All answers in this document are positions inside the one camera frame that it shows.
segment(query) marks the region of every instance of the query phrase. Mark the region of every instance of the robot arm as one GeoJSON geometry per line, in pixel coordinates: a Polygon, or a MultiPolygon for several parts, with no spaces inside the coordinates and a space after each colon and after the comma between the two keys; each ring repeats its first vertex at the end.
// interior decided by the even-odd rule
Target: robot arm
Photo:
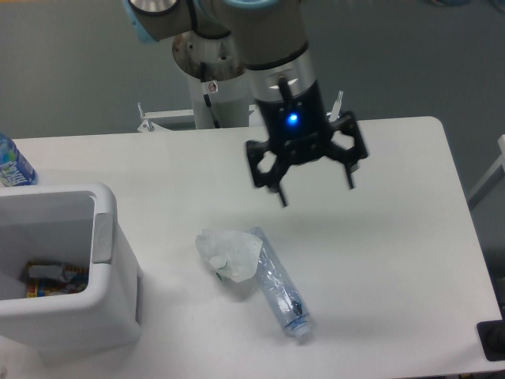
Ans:
{"type": "Polygon", "coordinates": [[[330,122],[317,84],[298,0],[129,0],[139,21],[155,39],[193,30],[204,38],[231,37],[248,71],[252,95],[264,118],[269,140],[247,141],[246,153],[256,187],[278,193],[292,165],[337,160],[351,173],[368,156],[357,122],[347,112],[330,122]],[[354,139],[352,148],[332,141],[340,130],[354,139]],[[259,163],[276,155],[268,172],[259,163]]]}

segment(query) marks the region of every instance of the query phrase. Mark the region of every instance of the gray floor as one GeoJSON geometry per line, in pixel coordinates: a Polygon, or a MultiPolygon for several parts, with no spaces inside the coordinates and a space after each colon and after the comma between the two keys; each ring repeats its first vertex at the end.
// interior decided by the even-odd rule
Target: gray floor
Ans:
{"type": "MultiPolygon", "coordinates": [[[[343,89],[344,107],[362,119],[439,118],[468,191],[505,133],[505,14],[485,0],[303,9],[327,107],[343,89]]],[[[0,130],[12,137],[133,132],[138,101],[146,111],[190,107],[170,43],[138,43],[118,0],[2,3],[0,52],[0,130]]],[[[485,256],[503,272],[504,195],[505,184],[473,213],[485,256]]]]}

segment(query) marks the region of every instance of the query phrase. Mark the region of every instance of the blue led light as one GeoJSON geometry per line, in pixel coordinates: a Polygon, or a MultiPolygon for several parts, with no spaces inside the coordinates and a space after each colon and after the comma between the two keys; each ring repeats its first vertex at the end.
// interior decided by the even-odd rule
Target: blue led light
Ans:
{"type": "Polygon", "coordinates": [[[287,117],[287,125],[289,126],[298,125],[298,115],[296,113],[292,113],[287,117]]]}

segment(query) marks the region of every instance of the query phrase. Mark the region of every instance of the metal bracket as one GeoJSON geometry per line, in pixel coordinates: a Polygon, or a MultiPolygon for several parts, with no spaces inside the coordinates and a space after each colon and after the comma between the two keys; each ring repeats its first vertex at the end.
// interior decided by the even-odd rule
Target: metal bracket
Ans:
{"type": "Polygon", "coordinates": [[[505,177],[505,159],[499,156],[490,168],[482,175],[468,195],[468,208],[472,211],[489,192],[505,177]]]}

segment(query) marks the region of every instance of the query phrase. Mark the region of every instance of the trash in bin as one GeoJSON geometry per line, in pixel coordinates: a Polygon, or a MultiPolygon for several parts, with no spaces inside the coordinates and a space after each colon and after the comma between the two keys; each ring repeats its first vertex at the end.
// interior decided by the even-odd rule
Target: trash in bin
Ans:
{"type": "Polygon", "coordinates": [[[89,268],[28,262],[24,277],[27,283],[27,298],[70,295],[86,289],[89,268]]]}

